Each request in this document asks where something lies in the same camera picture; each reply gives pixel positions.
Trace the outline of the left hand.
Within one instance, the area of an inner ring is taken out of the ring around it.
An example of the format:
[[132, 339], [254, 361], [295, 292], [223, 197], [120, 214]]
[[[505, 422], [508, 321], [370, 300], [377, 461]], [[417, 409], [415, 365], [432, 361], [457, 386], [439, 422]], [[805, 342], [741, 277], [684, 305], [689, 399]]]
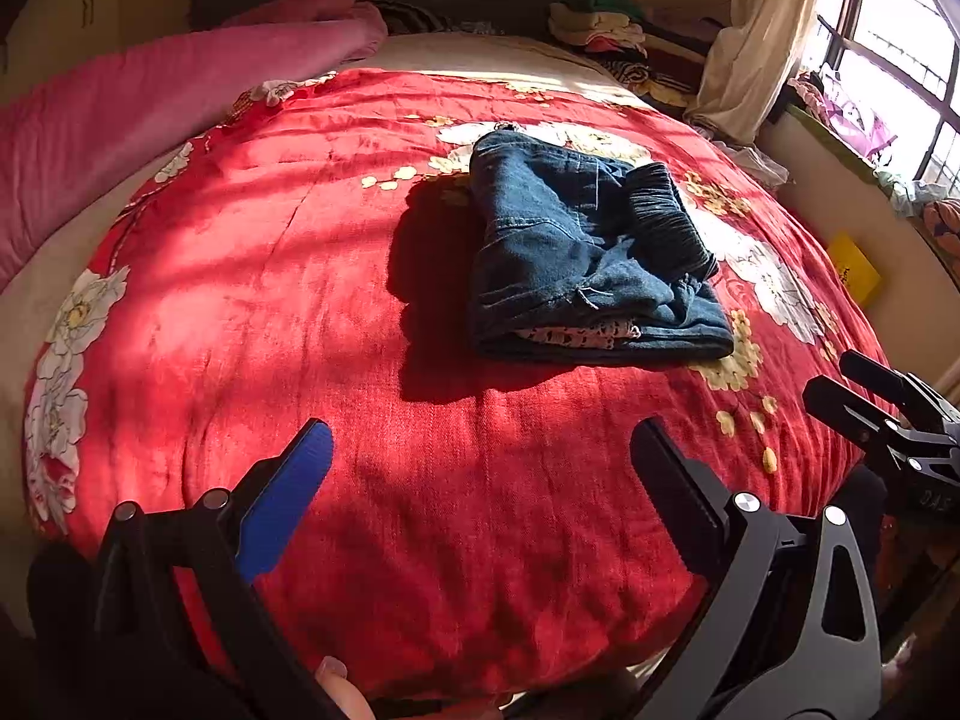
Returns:
[[347, 667], [333, 656], [326, 656], [314, 673], [320, 687], [348, 720], [374, 720], [368, 700], [348, 679]]

